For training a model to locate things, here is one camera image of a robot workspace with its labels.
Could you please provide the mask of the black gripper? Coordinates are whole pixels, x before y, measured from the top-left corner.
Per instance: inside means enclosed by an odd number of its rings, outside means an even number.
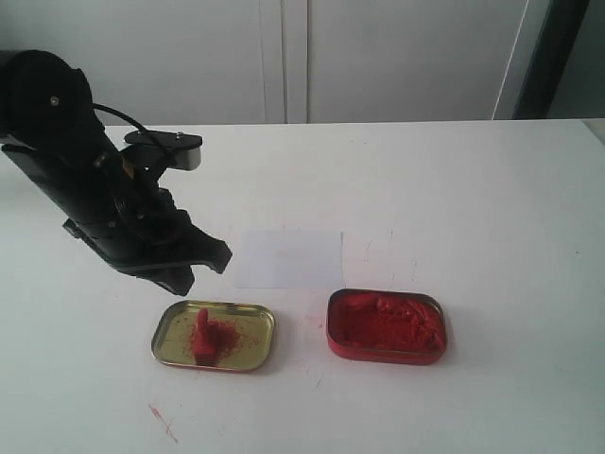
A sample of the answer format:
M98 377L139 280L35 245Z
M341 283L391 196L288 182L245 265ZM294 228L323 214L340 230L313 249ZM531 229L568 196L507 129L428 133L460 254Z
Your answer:
M109 155L62 164L63 229L114 270L186 296L195 283L191 265L227 269L228 244L193 226L147 171Z

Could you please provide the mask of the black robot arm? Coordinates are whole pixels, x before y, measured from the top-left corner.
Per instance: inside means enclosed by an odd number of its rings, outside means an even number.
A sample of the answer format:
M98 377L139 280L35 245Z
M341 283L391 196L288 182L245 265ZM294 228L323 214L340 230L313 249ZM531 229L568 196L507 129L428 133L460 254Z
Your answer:
M199 165L202 139L132 123L117 148L84 73L40 50L1 54L1 149L65 214L64 229L116 271L183 296L192 269L216 273L232 252L160 186Z

